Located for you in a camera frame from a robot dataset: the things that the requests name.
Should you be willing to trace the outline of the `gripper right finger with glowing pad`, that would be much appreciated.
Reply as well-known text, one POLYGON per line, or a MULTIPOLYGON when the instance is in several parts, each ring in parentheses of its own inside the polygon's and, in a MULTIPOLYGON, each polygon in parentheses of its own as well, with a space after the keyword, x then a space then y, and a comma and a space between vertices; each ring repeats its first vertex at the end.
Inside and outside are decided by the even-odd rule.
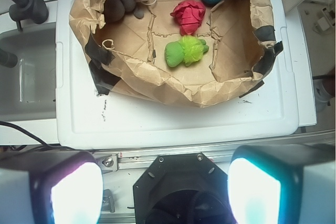
POLYGON ((242 145, 227 190, 238 223, 335 223, 335 146, 242 145))

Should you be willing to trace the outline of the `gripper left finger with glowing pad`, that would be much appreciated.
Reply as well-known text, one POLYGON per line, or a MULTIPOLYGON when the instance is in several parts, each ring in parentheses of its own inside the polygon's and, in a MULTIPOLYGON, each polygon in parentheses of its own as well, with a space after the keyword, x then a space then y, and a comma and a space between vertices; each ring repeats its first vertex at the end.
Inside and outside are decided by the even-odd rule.
POLYGON ((87 151, 1 154, 1 223, 97 223, 103 177, 87 151))

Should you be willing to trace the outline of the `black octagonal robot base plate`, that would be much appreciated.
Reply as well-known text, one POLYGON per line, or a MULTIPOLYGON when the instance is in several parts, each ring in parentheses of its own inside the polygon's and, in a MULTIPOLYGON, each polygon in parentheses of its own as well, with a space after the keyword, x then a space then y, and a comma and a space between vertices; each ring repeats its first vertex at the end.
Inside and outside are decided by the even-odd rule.
POLYGON ((158 156, 133 185, 136 223, 235 223, 227 174, 203 153, 158 156))

